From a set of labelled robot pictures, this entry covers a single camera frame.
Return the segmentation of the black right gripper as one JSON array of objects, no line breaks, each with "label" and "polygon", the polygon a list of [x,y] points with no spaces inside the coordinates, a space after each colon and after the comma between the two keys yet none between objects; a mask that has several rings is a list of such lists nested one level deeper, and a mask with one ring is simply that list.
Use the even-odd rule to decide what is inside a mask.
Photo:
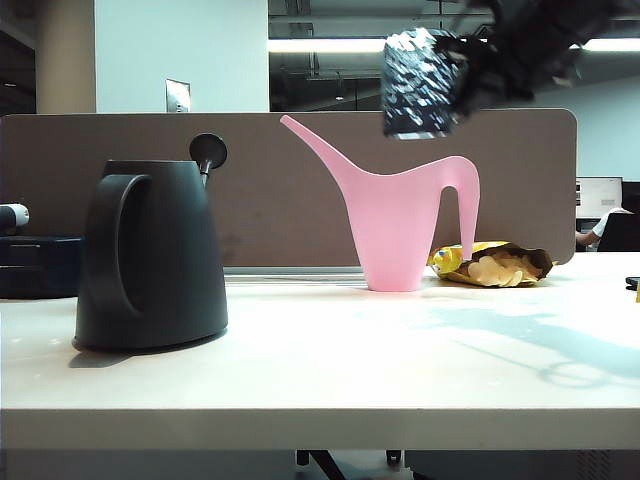
[{"label": "black right gripper", "polygon": [[[467,63],[454,90],[454,118],[507,99],[529,100],[535,89],[566,68],[573,45],[601,33],[618,13],[616,1],[496,1],[492,38],[435,36],[435,51]],[[498,73],[482,69],[497,68]]]}]

